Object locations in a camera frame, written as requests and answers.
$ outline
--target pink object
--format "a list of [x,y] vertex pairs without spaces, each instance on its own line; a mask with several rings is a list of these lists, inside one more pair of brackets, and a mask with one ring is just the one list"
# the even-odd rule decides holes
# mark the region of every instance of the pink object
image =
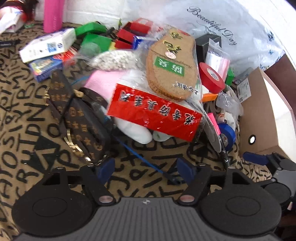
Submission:
[[84,87],[100,94],[108,102],[111,100],[117,81],[125,74],[125,71],[102,71],[94,72]]
[[209,119],[211,120],[213,126],[215,127],[215,130],[216,130],[217,134],[220,135],[221,134],[220,128],[219,128],[219,126],[218,126],[218,124],[217,124],[217,122],[215,120],[215,117],[214,117],[213,113],[208,113],[207,116],[209,117]]
[[45,33],[59,31],[63,25],[65,0],[45,0],[43,30]]

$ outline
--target screw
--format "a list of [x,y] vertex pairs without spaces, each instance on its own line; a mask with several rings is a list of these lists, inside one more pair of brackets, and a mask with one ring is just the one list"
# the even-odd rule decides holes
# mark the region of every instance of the screw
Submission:
[[194,197],[192,195],[183,195],[180,197],[180,201],[182,202],[193,202]]
[[113,201],[113,197],[105,195],[105,196],[101,196],[99,197],[99,201],[101,203],[111,203]]

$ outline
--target white box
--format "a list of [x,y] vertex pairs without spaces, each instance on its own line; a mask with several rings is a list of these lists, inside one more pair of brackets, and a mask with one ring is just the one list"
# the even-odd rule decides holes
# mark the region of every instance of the white box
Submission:
[[64,53],[76,40],[74,28],[48,34],[32,40],[27,46],[20,50],[20,57],[24,63],[35,59]]

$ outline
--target pink cloth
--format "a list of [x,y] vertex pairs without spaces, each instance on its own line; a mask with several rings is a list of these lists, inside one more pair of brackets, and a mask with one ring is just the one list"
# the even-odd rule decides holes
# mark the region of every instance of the pink cloth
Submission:
[[113,96],[117,81],[125,74],[125,71],[95,71],[87,80],[84,87],[101,95],[108,102]]

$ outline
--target tape roll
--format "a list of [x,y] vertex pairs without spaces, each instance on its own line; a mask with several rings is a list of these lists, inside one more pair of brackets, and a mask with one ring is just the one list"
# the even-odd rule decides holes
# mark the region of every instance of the tape roll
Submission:
[[218,94],[225,88],[225,83],[220,75],[209,65],[200,63],[199,71],[202,85],[211,93]]
[[230,151],[233,144],[235,143],[236,135],[234,130],[227,125],[226,123],[220,123],[218,124],[220,132],[221,132],[221,137],[222,141],[225,146],[226,151]]

